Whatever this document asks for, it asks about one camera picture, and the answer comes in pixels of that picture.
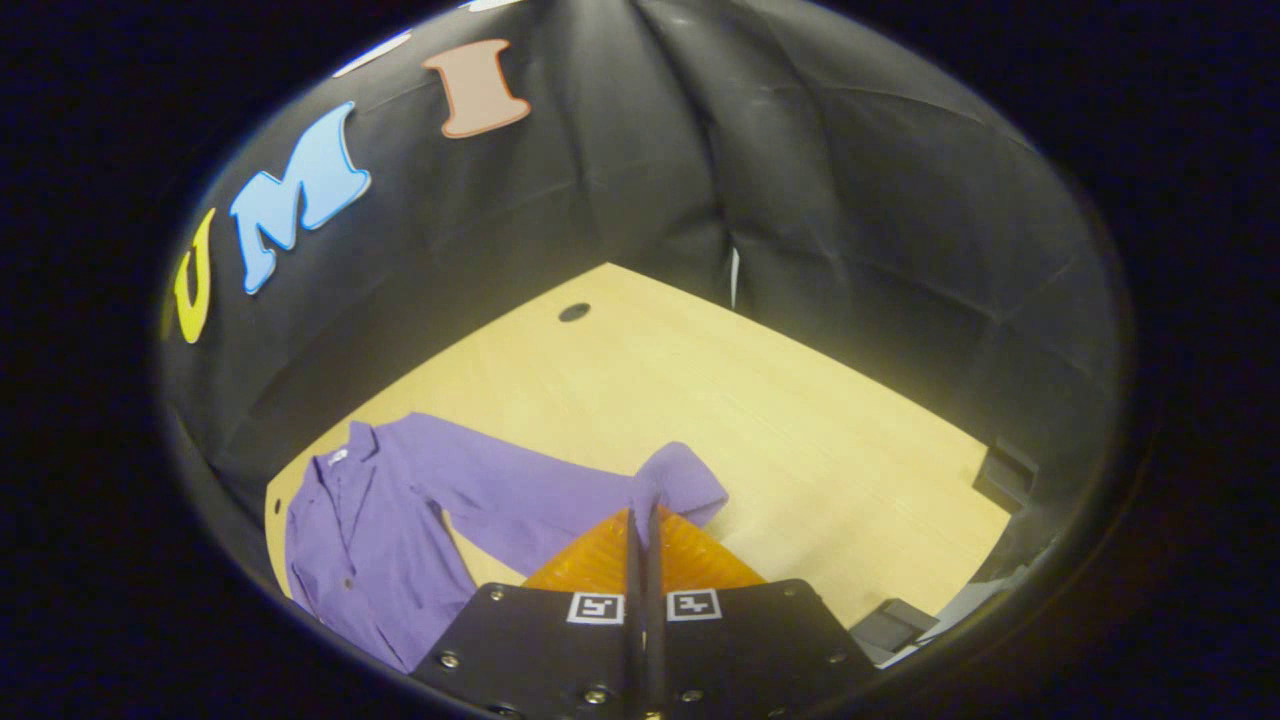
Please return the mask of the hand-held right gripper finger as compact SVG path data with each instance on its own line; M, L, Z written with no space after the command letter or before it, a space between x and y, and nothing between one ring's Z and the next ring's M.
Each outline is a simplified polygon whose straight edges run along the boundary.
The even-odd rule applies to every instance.
M477 588L411 676L497 719L626 719L643 550L621 510L521 585Z
M876 666L805 580L760 580L658 507L645 551L645 707L663 719L822 719Z

